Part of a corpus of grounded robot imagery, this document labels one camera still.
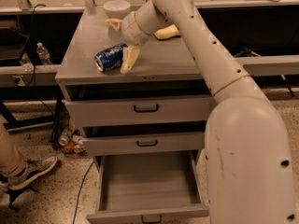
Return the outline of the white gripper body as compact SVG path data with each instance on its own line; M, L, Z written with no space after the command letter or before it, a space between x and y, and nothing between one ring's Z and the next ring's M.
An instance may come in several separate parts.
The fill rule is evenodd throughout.
M143 45L150 38L147 22L149 15L144 12L131 12L121 24L121 34L128 45Z

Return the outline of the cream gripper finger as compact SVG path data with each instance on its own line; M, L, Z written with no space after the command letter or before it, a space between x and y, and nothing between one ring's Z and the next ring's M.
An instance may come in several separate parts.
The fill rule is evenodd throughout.
M139 56L140 47L135 45L129 45L123 49L122 55L122 65L121 65L121 73L128 73L133 66Z
M122 26L122 20L120 19L107 19L105 25L111 26L115 31L120 31Z

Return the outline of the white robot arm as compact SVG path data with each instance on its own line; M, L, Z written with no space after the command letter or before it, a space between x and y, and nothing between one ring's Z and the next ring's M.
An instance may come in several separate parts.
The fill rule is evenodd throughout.
M164 21L178 28L216 102L205 131L210 224L298 224L284 120L209 31L193 0L149 0L121 20L106 21L127 43L122 72Z

